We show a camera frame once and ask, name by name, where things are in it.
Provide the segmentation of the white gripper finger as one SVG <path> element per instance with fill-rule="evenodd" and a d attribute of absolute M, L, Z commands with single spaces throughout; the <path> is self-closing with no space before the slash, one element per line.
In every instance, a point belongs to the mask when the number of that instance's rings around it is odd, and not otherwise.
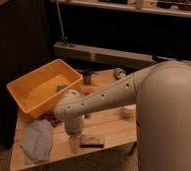
<path fill-rule="evenodd" d="M 70 137 L 68 139 L 68 143 L 69 143 L 70 151 L 73 154 L 77 154 L 79 145 L 80 145 L 80 138 L 79 137 Z"/>

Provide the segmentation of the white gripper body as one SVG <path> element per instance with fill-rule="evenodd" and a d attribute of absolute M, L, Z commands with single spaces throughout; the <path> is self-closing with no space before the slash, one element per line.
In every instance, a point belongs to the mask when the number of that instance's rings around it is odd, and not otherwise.
<path fill-rule="evenodd" d="M 64 128 L 69 136 L 78 136 L 82 133 L 84 128 L 84 121 L 82 117 L 66 120 L 64 122 Z"/>

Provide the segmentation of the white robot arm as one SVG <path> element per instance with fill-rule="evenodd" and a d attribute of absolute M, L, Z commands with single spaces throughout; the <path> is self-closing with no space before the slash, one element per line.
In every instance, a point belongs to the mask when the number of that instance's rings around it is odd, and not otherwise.
<path fill-rule="evenodd" d="M 134 104 L 139 171 L 191 171 L 191 66 L 166 61 L 54 108 L 65 121 Z"/>

